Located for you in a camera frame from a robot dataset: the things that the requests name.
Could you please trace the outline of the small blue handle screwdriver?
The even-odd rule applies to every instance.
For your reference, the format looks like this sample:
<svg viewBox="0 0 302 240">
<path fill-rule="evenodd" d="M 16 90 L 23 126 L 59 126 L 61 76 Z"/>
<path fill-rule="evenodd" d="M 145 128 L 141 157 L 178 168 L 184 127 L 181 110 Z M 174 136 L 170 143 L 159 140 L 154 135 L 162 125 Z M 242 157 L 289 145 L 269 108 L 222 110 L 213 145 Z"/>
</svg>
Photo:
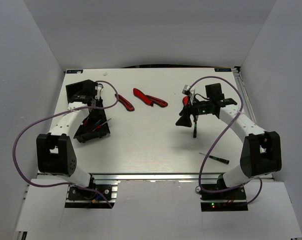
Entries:
<svg viewBox="0 0 302 240">
<path fill-rule="evenodd" d="M 89 132 L 91 132 L 91 131 L 93 131 L 96 127 L 98 127 L 100 124 L 101 124 L 101 119 L 100 120 L 98 120 L 94 125 L 93 125 L 93 127 L 91 127 L 90 129 L 89 129 Z"/>
</svg>

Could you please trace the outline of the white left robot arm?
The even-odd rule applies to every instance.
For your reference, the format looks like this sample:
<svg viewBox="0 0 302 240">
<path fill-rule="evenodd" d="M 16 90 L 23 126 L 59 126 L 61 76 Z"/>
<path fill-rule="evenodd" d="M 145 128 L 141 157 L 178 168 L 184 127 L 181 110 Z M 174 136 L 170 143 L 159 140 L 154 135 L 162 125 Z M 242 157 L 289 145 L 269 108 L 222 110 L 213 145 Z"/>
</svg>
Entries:
<svg viewBox="0 0 302 240">
<path fill-rule="evenodd" d="M 36 139 L 39 171 L 80 186 L 79 194 L 88 200 L 96 195 L 96 187 L 92 175 L 77 165 L 72 141 L 85 143 L 110 134 L 102 90 L 103 85 L 92 80 L 67 85 L 68 112 Z"/>
</svg>

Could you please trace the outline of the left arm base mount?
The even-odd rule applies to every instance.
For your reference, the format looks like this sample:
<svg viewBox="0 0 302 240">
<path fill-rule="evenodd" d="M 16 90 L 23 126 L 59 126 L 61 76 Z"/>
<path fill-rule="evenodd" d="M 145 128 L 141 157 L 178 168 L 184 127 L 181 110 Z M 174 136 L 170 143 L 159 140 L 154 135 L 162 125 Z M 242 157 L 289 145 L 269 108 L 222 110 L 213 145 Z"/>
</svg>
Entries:
<svg viewBox="0 0 302 240">
<path fill-rule="evenodd" d="M 96 190 L 100 194 L 78 189 L 74 186 L 68 188 L 65 208 L 67 209 L 110 209 L 113 207 L 117 198 L 118 181 L 96 181 Z"/>
</svg>

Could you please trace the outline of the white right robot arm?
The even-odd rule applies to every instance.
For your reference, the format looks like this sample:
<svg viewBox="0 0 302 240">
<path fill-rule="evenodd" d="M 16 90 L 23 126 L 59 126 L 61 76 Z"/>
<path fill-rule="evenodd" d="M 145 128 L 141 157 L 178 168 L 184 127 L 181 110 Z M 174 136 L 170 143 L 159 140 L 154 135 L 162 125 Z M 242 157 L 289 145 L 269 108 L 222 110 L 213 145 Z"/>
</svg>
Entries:
<svg viewBox="0 0 302 240">
<path fill-rule="evenodd" d="M 182 93 L 188 101 L 184 103 L 176 125 L 190 128 L 195 123 L 192 117 L 211 114 L 226 123 L 243 143 L 239 165 L 219 177 L 215 190 L 203 190 L 205 193 L 217 193 L 225 200 L 250 180 L 281 170 L 280 137 L 277 132 L 267 132 L 256 125 L 238 109 L 235 100 L 225 98 L 219 83 L 205 88 L 208 99 L 197 101 L 195 89 L 188 85 L 184 87 Z"/>
</svg>

